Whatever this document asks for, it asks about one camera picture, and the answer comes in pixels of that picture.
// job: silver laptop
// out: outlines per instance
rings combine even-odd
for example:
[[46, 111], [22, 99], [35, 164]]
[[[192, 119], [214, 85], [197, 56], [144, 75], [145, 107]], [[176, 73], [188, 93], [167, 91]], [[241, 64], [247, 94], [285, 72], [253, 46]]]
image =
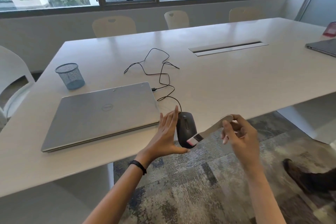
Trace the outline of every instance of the silver laptop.
[[41, 151], [53, 151], [159, 122], [148, 82], [61, 99]]
[[329, 39], [306, 44], [306, 47], [317, 52], [336, 57], [336, 39]]

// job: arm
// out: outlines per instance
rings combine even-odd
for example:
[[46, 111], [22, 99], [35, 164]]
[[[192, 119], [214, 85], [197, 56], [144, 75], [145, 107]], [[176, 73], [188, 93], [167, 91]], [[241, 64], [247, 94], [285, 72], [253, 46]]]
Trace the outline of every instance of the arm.
[[[186, 148], [177, 147], [174, 144], [174, 132], [178, 114], [179, 110], [177, 106], [174, 111], [169, 112], [165, 116], [162, 113], [160, 114], [157, 133], [135, 158], [145, 169], [158, 157], [190, 151]], [[142, 175], [143, 172], [139, 167], [133, 164], [130, 165], [83, 224], [118, 223]]]
[[259, 160], [258, 132], [240, 115], [233, 117], [237, 122], [223, 122], [222, 139], [224, 144], [231, 143], [244, 169], [256, 221], [258, 224], [285, 224]]

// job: shoe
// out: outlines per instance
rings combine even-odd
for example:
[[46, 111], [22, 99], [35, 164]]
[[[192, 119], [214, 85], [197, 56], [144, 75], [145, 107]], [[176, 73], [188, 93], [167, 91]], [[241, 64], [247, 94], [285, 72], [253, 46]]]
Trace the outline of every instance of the shoe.
[[284, 159], [282, 164], [287, 174], [305, 193], [314, 193], [314, 190], [311, 188], [309, 173], [302, 172], [289, 158]]

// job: hand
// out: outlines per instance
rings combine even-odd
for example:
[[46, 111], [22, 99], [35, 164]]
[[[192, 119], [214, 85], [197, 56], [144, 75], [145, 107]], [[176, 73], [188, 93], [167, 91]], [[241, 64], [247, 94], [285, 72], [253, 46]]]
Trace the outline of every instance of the hand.
[[223, 121], [221, 138], [223, 143], [229, 141], [236, 157], [247, 175], [262, 170], [259, 160], [259, 141], [257, 130], [242, 116], [233, 114], [234, 121]]
[[170, 154], [183, 154], [190, 152], [187, 148], [177, 147], [174, 144], [174, 133], [177, 124], [179, 108], [167, 113], [165, 116], [160, 113], [160, 122], [157, 133], [154, 135], [148, 145], [141, 150], [135, 158], [145, 168], [156, 158]]

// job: mouse cable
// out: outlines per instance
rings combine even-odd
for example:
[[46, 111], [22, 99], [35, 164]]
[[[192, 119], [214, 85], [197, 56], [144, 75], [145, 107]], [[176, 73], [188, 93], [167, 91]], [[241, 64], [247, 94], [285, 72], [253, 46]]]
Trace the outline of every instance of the mouse cable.
[[[162, 67], [161, 67], [161, 72], [160, 72], [160, 73], [148, 74], [148, 73], [146, 73], [146, 71], [145, 71], [144, 67], [141, 65], [141, 63], [146, 61], [146, 58], [148, 57], [149, 53], [150, 53], [153, 49], [156, 49], [156, 50], [158, 50], [158, 51], [164, 52], [165, 54], [168, 55], [168, 57], [167, 57], [164, 61], [162, 61]], [[162, 73], [163, 67], [164, 67], [164, 65], [166, 65], [166, 64], [167, 64], [167, 65], [170, 65], [170, 66], [173, 66], [173, 67], [175, 67], [175, 68], [177, 68], [177, 69], [179, 69], [179, 67], [177, 67], [177, 66], [171, 64], [170, 62], [166, 61], [167, 59], [169, 59], [169, 57], [170, 57], [169, 54], [166, 53], [165, 51], [160, 50], [160, 49], [158, 49], [158, 48], [152, 48], [152, 49], [150, 49], [150, 51], [147, 53], [147, 55], [146, 55], [146, 57], [145, 57], [145, 59], [144, 59], [143, 61], [135, 62], [135, 63], [131, 64], [131, 65], [124, 71], [124, 74], [128, 72], [128, 69], [129, 69], [131, 66], [134, 66], [134, 65], [136, 65], [136, 64], [139, 64], [139, 65], [141, 66], [143, 72], [145, 73], [145, 75], [160, 75], [160, 77], [159, 77], [159, 83], [162, 84], [162, 85], [164, 85], [164, 86], [162, 86], [162, 87], [160, 87], [160, 88], [152, 88], [152, 91], [156, 91], [156, 90], [158, 90], [158, 89], [162, 89], [162, 88], [165, 88], [165, 87], [167, 87], [167, 86], [172, 87], [173, 90], [172, 90], [168, 95], [159, 98], [157, 101], [159, 102], [159, 101], [161, 101], [161, 100], [164, 100], [165, 98], [172, 98], [172, 99], [175, 99], [175, 100], [178, 102], [179, 106], [180, 106], [180, 110], [182, 111], [182, 107], [181, 107], [180, 102], [179, 102], [176, 98], [170, 96], [170, 94], [172, 94], [172, 93], [174, 92], [175, 87], [172, 86], [172, 85], [170, 85], [170, 76], [169, 76], [169, 74], [168, 74], [168, 73]], [[168, 76], [168, 84], [161, 82], [161, 75], [163, 75], [163, 74], [165, 74], [165, 75]]]

